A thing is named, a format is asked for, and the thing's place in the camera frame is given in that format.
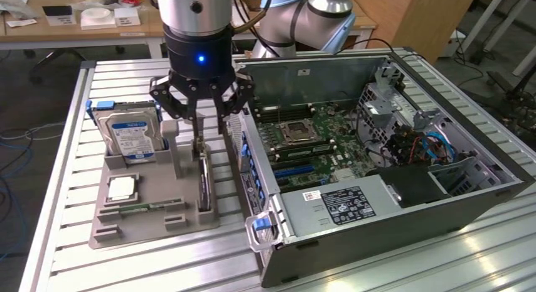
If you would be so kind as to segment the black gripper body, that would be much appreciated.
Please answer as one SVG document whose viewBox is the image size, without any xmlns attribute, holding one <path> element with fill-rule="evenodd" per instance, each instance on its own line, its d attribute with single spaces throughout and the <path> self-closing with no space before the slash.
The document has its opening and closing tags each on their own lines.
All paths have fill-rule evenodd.
<svg viewBox="0 0 536 292">
<path fill-rule="evenodd" d="M 231 85 L 237 79 L 233 66 L 233 29 L 214 35 L 190 36 L 163 26 L 171 74 L 182 79 Z"/>
</svg>

